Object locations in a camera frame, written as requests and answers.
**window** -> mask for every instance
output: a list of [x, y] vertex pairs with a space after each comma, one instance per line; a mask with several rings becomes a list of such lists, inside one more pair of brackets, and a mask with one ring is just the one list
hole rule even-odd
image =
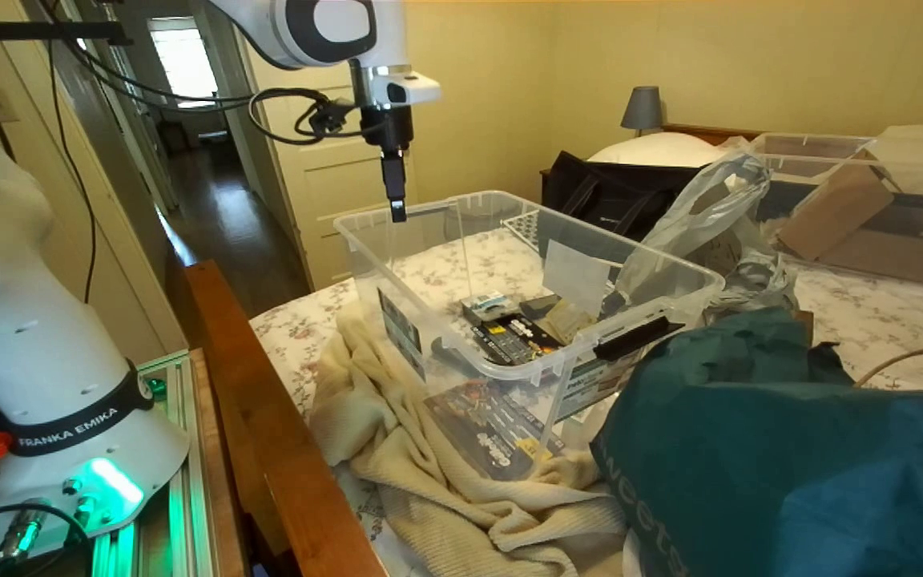
[[210, 96], [214, 73], [209, 69], [206, 41], [194, 20], [165, 16], [150, 20], [150, 41], [162, 62], [165, 84], [179, 96]]

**teal fabric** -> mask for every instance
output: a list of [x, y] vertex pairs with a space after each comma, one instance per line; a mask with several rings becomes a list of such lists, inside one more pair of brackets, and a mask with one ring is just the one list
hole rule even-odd
[[787, 309], [657, 347], [593, 455], [646, 575], [923, 577], [923, 394], [852, 388]]

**wooden floor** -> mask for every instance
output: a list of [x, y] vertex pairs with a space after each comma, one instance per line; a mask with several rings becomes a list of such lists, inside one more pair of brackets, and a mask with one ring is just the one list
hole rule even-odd
[[202, 260], [219, 263], [251, 318], [312, 293], [302, 257], [242, 187], [228, 137], [194, 143], [194, 149], [174, 153], [169, 172], [179, 213], [165, 221], [179, 271]]

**lampshade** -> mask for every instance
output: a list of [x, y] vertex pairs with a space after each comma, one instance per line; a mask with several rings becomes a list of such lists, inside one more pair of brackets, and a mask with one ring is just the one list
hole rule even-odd
[[622, 115], [622, 128], [634, 132], [659, 132], [663, 128], [663, 104], [657, 87], [631, 87], [628, 105]]

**crumpled sheet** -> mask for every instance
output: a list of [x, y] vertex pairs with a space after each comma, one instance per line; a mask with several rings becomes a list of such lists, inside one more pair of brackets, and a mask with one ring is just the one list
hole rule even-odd
[[308, 428], [330, 468], [378, 484], [383, 523], [434, 577], [638, 575], [588, 448], [541, 461], [529, 482], [479, 477], [361, 309], [340, 316]]

